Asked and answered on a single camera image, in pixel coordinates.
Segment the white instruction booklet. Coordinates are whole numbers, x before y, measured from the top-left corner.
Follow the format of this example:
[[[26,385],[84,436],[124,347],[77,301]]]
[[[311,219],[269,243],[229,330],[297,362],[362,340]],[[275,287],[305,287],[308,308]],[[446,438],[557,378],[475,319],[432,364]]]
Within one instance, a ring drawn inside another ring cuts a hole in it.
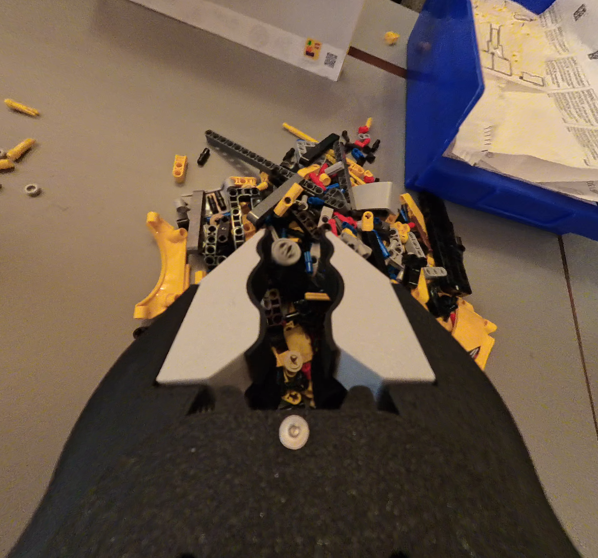
[[[365,0],[128,0],[337,81]]]

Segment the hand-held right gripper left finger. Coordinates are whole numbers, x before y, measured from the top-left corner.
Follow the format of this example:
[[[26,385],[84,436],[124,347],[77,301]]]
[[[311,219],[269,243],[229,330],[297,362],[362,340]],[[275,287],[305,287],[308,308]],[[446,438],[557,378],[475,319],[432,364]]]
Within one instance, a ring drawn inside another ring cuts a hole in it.
[[[275,359],[261,304],[272,237],[259,231],[198,285],[156,382],[234,386],[263,383]]]

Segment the pile of toy bricks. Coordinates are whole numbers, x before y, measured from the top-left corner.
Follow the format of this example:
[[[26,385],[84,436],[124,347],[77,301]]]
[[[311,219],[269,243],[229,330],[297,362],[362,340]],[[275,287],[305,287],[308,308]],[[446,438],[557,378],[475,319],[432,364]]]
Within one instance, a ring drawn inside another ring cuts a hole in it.
[[[147,214],[161,269],[152,292],[135,306],[134,317],[155,322],[183,293],[195,295],[201,281],[259,231],[269,231],[272,242],[295,240],[302,260],[281,267],[270,253],[267,261],[268,288],[261,304],[275,368],[263,383],[252,383],[245,392],[258,409],[318,408],[316,358],[325,313],[332,304],[320,267],[320,238],[330,232],[405,290],[484,369],[495,345],[496,325],[468,300],[472,292],[463,262],[465,248],[444,202],[429,193],[414,200],[368,170],[380,144],[371,143],[370,119],[354,140],[346,131],[318,140],[288,124],[283,128],[296,141],[280,162],[273,163],[311,180],[324,195],[307,194],[296,180],[274,185],[266,173],[206,142],[210,151],[253,168],[259,176],[229,176],[220,188],[181,196],[175,225],[156,212]],[[158,359],[157,375],[173,341],[166,343],[164,358]]]

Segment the long dark grey beam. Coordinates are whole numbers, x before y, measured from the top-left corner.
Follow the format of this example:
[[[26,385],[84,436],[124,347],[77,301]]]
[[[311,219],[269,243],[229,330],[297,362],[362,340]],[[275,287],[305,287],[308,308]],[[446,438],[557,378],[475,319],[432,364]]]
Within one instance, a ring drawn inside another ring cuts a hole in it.
[[[258,169],[260,172],[266,173],[270,176],[270,180],[274,185],[282,186],[285,182],[296,180],[303,190],[310,195],[322,196],[325,190],[314,184],[311,180],[304,178],[291,171],[290,169],[277,165],[263,156],[252,152],[251,150],[235,143],[235,141],[224,137],[211,129],[205,131],[206,142],[211,146],[224,151],[235,159],[241,160],[252,167]]]

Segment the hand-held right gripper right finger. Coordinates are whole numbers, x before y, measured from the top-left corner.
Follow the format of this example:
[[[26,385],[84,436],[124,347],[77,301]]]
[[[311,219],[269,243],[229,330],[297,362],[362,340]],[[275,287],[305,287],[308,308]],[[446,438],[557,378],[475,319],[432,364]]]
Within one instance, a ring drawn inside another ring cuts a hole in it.
[[[328,232],[321,236],[325,291],[332,304],[315,366],[318,408],[339,408],[362,386],[378,400],[392,384],[436,378],[398,293],[404,290]]]

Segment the grey desk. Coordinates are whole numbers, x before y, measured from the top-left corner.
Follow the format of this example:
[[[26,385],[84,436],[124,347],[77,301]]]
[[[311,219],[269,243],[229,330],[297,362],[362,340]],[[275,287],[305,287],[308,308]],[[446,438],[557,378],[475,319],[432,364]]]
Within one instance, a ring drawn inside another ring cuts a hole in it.
[[[37,144],[1,174],[1,557],[43,497],[89,397],[130,345],[187,188],[240,173],[208,128],[280,159],[287,122],[314,137],[373,118],[374,172],[402,185],[406,82],[349,57],[328,81],[125,0],[1,0],[1,148]],[[23,188],[42,193],[28,197]],[[497,324],[486,373],[517,421],[553,509],[597,557],[597,243],[447,204],[472,303]]]

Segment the blue bin with papers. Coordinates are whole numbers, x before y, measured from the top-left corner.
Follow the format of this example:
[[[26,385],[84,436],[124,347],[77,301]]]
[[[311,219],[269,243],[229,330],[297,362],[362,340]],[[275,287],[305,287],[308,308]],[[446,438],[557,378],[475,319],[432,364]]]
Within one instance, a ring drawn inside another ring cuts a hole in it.
[[[445,156],[597,203],[597,0],[471,0],[484,91]]]

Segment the blue storage bin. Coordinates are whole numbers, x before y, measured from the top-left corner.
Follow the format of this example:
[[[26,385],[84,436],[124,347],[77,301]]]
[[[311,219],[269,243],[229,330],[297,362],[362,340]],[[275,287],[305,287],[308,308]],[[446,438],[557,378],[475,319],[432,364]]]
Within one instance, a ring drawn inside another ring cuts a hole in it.
[[[555,0],[512,0],[535,14]],[[408,39],[405,181],[449,202],[597,240],[597,206],[443,154],[482,96],[470,0],[426,0]]]

